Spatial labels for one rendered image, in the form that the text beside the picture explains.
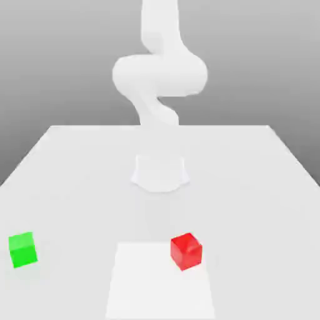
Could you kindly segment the small green cube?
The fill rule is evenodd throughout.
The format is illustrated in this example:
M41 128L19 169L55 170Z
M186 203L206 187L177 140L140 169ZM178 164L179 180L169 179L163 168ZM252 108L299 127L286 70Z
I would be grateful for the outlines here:
M14 268L20 268L38 261L31 231L9 236L9 253Z

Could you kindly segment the small red cube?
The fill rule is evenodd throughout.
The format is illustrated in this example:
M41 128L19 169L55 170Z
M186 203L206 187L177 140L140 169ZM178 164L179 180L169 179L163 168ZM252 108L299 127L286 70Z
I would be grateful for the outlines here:
M203 246L190 232L176 236L170 242L170 255L181 271L200 265Z

